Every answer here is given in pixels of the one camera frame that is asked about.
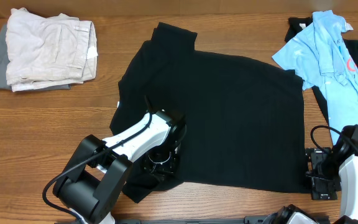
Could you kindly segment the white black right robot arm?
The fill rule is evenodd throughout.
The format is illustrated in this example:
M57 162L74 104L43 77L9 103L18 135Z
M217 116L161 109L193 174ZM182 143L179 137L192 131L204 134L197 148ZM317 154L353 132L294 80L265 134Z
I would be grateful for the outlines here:
M337 143L321 147L314 138L317 129L328 129L339 135ZM341 131L329 126L315 126L310 137L314 148L306 150L311 169L305 172L313 200L336 200L341 192L341 207L336 223L358 223L358 125Z

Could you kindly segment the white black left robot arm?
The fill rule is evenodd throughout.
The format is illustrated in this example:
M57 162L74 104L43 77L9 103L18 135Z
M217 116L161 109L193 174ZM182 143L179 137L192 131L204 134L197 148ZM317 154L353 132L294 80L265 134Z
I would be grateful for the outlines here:
M158 181L174 175L186 134L183 116L148 111L127 130L110 138L85 137L63 172L52 182L53 194L76 223L115 223L111 210L135 161Z

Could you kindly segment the plain black t-shirt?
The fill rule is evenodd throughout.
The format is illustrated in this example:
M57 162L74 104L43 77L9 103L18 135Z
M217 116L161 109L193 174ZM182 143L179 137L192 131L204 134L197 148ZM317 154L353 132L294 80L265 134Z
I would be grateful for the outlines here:
M183 115L175 173L134 164L123 193L140 202L183 182L307 193L303 81L247 57L195 49L196 33L160 23L119 81L118 134L149 106Z

